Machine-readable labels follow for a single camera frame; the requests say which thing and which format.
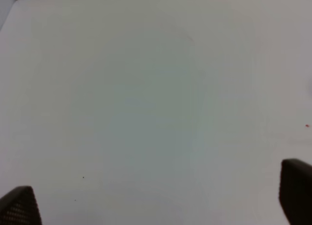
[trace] black mesh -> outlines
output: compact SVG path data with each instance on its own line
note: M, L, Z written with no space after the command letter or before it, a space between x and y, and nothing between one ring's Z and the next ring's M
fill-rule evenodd
M279 201L291 225L312 224L312 166L298 159L282 162Z
M0 199L0 225L42 225L30 186L17 187Z

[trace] white table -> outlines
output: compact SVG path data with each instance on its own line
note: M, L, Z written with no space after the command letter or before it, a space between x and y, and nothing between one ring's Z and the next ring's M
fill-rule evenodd
M45 225L286 225L312 163L311 0L19 0L0 32L0 194Z

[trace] black object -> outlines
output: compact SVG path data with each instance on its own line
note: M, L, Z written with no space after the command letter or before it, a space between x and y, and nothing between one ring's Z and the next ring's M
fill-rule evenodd
M291 225L312 225L312 166L298 159L282 162L279 201Z
M30 186L16 187L0 199L0 225L42 225Z

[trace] black mesh object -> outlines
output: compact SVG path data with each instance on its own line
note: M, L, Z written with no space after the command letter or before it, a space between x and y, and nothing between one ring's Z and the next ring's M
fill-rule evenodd
M312 225L312 166L298 159L282 162L279 201L291 225Z
M0 225L42 225L30 186L16 187L0 199Z

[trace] white wall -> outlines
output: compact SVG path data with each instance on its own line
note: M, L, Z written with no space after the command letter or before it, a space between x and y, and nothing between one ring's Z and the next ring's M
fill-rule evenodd
M0 29L15 0L0 0Z
M16 2L0 195L32 185L44 225L287 225L280 162L312 162L311 3Z

